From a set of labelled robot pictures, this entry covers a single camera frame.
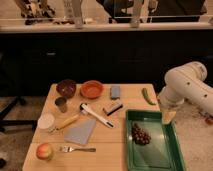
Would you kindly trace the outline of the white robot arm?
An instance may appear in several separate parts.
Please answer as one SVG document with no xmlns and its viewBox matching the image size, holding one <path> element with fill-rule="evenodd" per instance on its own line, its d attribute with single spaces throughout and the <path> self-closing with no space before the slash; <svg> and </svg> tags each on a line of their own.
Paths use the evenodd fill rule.
<svg viewBox="0 0 213 171">
<path fill-rule="evenodd" d="M 172 121 L 176 115 L 175 108 L 182 105 L 186 99 L 196 104 L 203 113 L 213 117 L 213 87 L 204 82 L 206 77 L 206 67 L 197 61 L 166 72 L 166 85 L 158 95 L 164 124 Z"/>
</svg>

